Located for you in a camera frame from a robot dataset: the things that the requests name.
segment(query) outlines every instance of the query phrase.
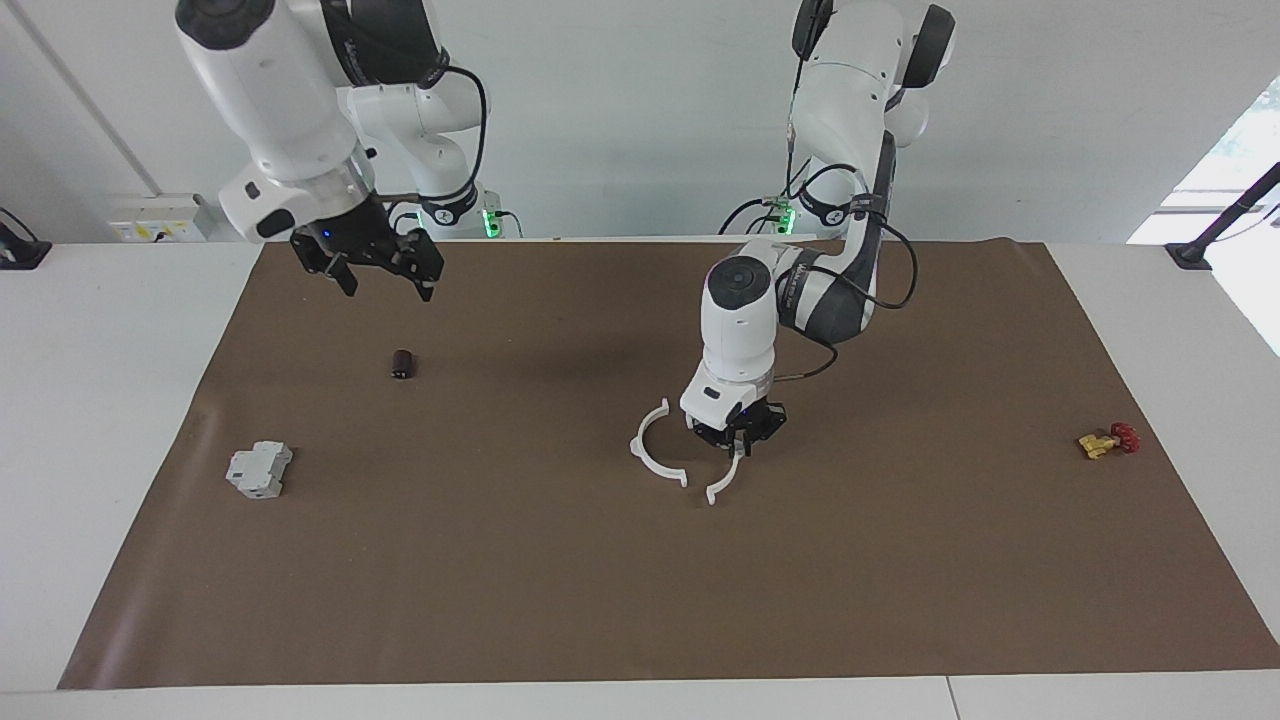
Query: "white wall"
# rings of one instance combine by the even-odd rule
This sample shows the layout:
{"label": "white wall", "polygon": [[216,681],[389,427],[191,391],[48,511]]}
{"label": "white wall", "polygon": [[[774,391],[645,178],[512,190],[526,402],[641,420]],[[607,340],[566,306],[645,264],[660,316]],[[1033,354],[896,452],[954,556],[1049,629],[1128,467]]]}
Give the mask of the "white wall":
{"label": "white wall", "polygon": [[0,205],[54,242],[114,240],[109,193],[146,187],[0,3]]}
{"label": "white wall", "polygon": [[[246,161],[183,60],[174,0],[5,1],[165,192],[211,196]],[[913,23],[927,4],[896,3]],[[531,234],[703,234],[781,186],[797,0],[435,4],[494,97],[483,179]],[[945,4],[957,51],[895,197],[916,237],[1123,242],[1280,73],[1268,0]]]}

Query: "white plastic clip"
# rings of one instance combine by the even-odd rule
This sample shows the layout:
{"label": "white plastic clip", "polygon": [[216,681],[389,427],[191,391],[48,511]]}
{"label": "white plastic clip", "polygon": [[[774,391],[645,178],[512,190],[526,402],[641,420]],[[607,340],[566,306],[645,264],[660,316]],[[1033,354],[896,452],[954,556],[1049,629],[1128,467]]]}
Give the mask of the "white plastic clip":
{"label": "white plastic clip", "polygon": [[724,475],[721,482],[707,488],[707,502],[709,505],[716,505],[716,496],[724,492],[732,482],[733,477],[737,475],[737,466],[742,462],[742,457],[746,456],[746,448],[742,446],[742,441],[733,441],[733,464],[728,468],[728,474]]}
{"label": "white plastic clip", "polygon": [[671,415],[671,405],[667,402],[667,398],[663,397],[662,406],[659,406],[653,413],[645,415],[644,420],[640,421],[640,432],[636,433],[636,437],[631,439],[631,455],[639,457],[640,461],[644,462],[644,466],[649,468],[649,471],[658,475],[659,478],[667,478],[668,480],[680,480],[680,487],[687,488],[689,473],[662,465],[660,462],[654,460],[653,456],[649,455],[649,451],[645,450],[644,447],[645,430],[649,429],[649,425],[666,418],[667,415]]}

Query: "green indicator light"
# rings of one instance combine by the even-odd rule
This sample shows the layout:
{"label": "green indicator light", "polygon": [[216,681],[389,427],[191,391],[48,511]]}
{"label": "green indicator light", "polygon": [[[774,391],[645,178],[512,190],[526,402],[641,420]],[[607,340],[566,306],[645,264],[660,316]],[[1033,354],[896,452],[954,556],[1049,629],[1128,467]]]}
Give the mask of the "green indicator light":
{"label": "green indicator light", "polygon": [[499,220],[498,217],[489,210],[485,210],[484,229],[490,238],[498,237],[502,234],[502,220]]}
{"label": "green indicator light", "polygon": [[778,220],[778,234],[791,234],[791,231],[796,227],[796,210],[795,208],[787,206],[782,210],[782,219]]}

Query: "window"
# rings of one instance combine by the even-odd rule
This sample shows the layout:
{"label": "window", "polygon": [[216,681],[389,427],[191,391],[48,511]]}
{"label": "window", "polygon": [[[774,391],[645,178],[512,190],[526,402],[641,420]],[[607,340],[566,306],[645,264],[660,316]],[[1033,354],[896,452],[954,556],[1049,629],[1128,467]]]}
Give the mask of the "window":
{"label": "window", "polygon": [[[1280,161],[1280,78],[1262,91],[1222,140],[1199,161],[1134,236],[1134,245],[1190,242],[1226,206]],[[1226,293],[1280,354],[1280,223],[1260,222],[1256,208],[1222,237],[1235,238],[1208,251]]]}

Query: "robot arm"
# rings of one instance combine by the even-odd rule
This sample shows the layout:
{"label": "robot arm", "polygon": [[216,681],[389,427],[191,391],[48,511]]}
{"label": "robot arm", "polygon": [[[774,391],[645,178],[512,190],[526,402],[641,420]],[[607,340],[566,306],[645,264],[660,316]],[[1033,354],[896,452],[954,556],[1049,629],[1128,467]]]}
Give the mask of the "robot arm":
{"label": "robot arm", "polygon": [[[799,205],[797,232],[844,237],[844,249],[824,255],[760,238],[710,272],[703,361],[680,402],[707,442],[750,455],[751,443],[786,421],[783,407],[768,401],[778,324],[835,354],[870,322],[897,147],[919,137],[928,118],[910,91],[946,63],[954,26],[933,6],[911,38],[886,3],[806,0],[801,8],[795,49],[805,64],[792,123],[812,170],[790,200]],[[742,293],[751,301],[737,306]]]}
{"label": "robot arm", "polygon": [[[439,133],[481,124],[486,101],[479,78],[451,65],[433,15],[422,0],[177,6],[184,51],[252,158],[219,193],[228,218],[251,241],[288,238],[307,272],[347,295],[357,287],[349,265],[374,265],[429,300],[444,265],[426,229],[401,236],[390,227],[357,128],[408,164],[415,199],[451,209],[440,236],[483,227],[467,220],[483,217],[484,191]],[[348,85],[349,119],[337,96]]]}

